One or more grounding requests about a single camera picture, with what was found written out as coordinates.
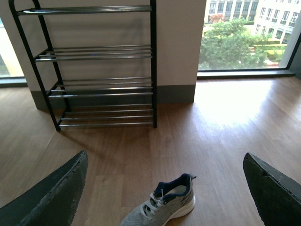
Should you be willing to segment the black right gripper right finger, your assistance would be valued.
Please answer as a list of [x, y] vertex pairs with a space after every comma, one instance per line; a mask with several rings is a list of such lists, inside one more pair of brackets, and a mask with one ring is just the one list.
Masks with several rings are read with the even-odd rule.
[[301, 185], [256, 155], [247, 153], [243, 170], [258, 213], [266, 226], [301, 224]]

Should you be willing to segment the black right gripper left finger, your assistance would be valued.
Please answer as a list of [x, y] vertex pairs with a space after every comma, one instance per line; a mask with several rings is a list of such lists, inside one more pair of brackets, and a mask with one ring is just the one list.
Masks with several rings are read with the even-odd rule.
[[28, 191], [0, 209], [2, 226], [69, 226], [87, 176], [88, 155], [81, 151]]

